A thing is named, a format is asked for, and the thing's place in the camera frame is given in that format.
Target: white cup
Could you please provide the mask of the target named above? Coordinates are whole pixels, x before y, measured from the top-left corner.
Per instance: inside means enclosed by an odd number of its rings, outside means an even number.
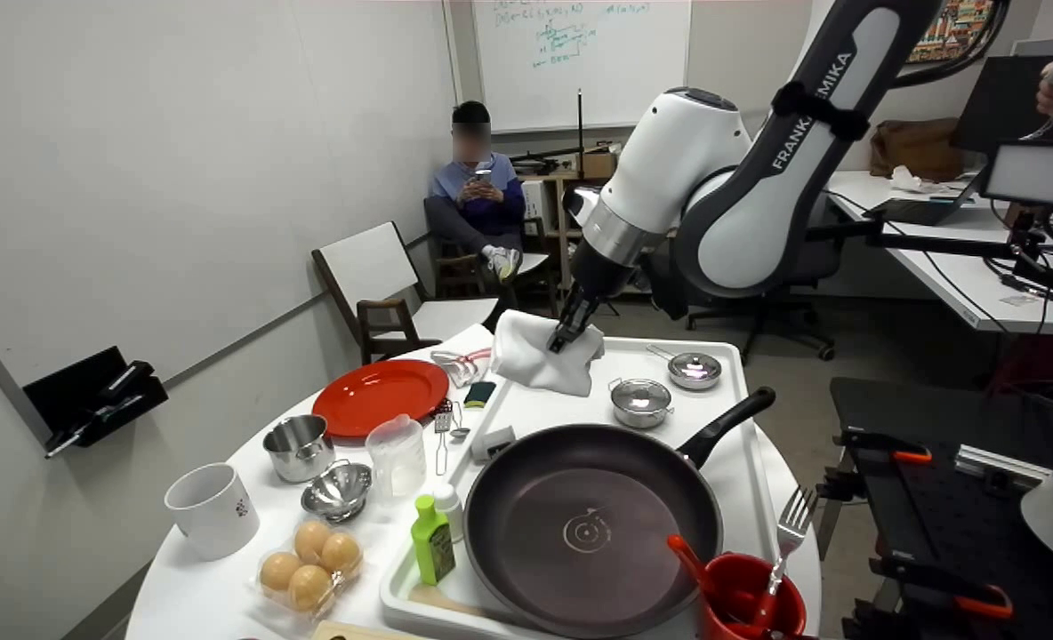
[[[417,495],[427,478],[422,428],[417,418],[395,415],[373,428],[364,444],[373,460],[373,491],[383,503],[402,503]]]
[[[258,527],[255,507],[226,462],[181,472],[167,486],[165,504],[200,557],[238,552]]]

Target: red cup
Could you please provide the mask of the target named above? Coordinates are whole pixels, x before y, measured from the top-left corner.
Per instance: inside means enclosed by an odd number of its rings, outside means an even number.
[[[772,625],[753,629],[753,615],[768,594],[768,561],[753,555],[715,555],[705,572],[715,582],[715,596],[705,600],[709,640],[804,635],[807,608],[793,580],[779,582]]]

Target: pan handle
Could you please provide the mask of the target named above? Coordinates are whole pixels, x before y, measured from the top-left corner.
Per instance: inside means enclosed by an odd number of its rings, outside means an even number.
[[[710,448],[720,444],[720,437],[727,437],[737,424],[756,415],[760,410],[768,410],[777,402],[772,386],[756,386],[752,392],[745,402],[737,402],[731,410],[727,410],[723,415],[715,415],[705,431],[697,431],[686,444],[680,444],[676,453],[689,462],[689,466],[705,466],[705,460],[710,454]]]

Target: fork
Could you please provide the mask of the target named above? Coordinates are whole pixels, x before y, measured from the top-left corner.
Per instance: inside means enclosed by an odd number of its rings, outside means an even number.
[[[756,632],[763,632],[772,625],[785,555],[793,555],[804,545],[804,538],[810,529],[813,504],[819,504],[819,495],[810,495],[807,486],[796,486],[777,518],[779,557],[772,564],[768,590],[756,600],[756,613],[752,621]]]

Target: floor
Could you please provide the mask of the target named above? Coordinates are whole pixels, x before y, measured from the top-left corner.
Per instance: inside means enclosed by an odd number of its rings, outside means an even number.
[[[745,320],[705,320],[697,329],[686,329],[682,320],[667,320],[650,302],[620,302],[616,313],[601,311],[595,324],[605,335],[686,343],[741,343],[748,329]],[[837,462],[837,410],[828,398],[831,378],[973,386],[997,359],[997,344],[990,338],[967,335],[962,320],[934,302],[822,299],[819,324],[837,338],[831,363],[813,359],[804,344],[763,335],[748,366],[752,386],[777,386],[779,398],[756,415],[756,424],[807,486],[813,486],[822,468]],[[868,572],[873,545],[876,527],[868,507],[848,504],[822,570],[825,600],[819,635],[841,640],[841,620],[851,613],[855,596],[876,594],[877,582]],[[124,621],[90,635],[116,640],[124,635]]]

